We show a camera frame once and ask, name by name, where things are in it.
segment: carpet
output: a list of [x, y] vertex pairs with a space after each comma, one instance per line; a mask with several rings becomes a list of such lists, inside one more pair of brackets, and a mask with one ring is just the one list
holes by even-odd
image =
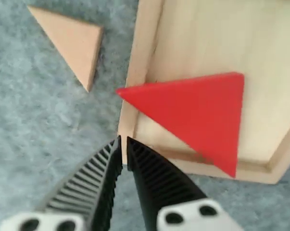
[[[88, 94], [26, 8], [104, 26]], [[137, 0], [0, 0], [0, 222], [28, 211], [116, 137]], [[290, 230], [290, 169], [277, 185], [191, 176], [247, 231]], [[118, 179], [112, 231], [143, 231], [134, 179]]]

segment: wooden edge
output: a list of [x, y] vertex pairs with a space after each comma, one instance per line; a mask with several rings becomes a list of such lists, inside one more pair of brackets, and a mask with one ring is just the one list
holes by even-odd
[[272, 179], [278, 182], [290, 167], [290, 129], [274, 152], [267, 168], [271, 170]]
[[[163, 3], [164, 0], [139, 0], [126, 87], [146, 81]], [[118, 125], [118, 134], [122, 137], [123, 163], [126, 163], [126, 139], [128, 136], [134, 137], [138, 113], [135, 107], [123, 101]]]
[[232, 178], [212, 164], [204, 163], [203, 160], [201, 160], [203, 163], [199, 162], [199, 158], [194, 153], [176, 153], [158, 147], [151, 148], [169, 159], [178, 168], [183, 169], [185, 173], [267, 184], [276, 183], [275, 179], [272, 178], [271, 171], [263, 164], [239, 161], [236, 178]]
[[97, 26], [97, 27], [99, 27], [99, 37], [96, 40], [96, 44], [95, 45], [96, 45], [96, 47], [98, 49], [97, 49], [96, 55], [92, 59], [91, 70], [90, 70], [90, 75], [89, 75], [90, 78], [89, 78], [88, 84], [87, 84], [87, 86], [84, 87], [87, 92], [90, 92], [90, 90], [92, 88], [93, 78], [94, 78], [94, 75], [96, 73], [97, 61], [98, 61], [98, 58], [99, 58], [100, 46], [101, 46], [101, 41], [102, 41], [102, 36], [103, 36], [103, 27], [102, 26]]

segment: wooden tray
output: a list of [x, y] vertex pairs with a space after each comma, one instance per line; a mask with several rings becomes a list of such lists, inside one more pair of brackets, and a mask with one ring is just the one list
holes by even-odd
[[[126, 86], [245, 74], [238, 180], [276, 183], [290, 166], [290, 0], [140, 0]], [[123, 102], [118, 133], [186, 173], [228, 176]]]

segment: red triangle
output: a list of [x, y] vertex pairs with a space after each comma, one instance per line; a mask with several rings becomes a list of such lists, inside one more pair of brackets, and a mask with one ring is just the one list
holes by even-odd
[[243, 86], [244, 75], [232, 72], [148, 83], [117, 93], [235, 177]]

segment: wooden triangle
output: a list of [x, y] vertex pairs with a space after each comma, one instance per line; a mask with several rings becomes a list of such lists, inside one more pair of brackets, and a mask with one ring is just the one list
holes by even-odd
[[87, 91], [92, 87], [102, 28], [42, 8], [29, 11]]
[[243, 86], [244, 75], [232, 72], [147, 83], [117, 93], [235, 177]]

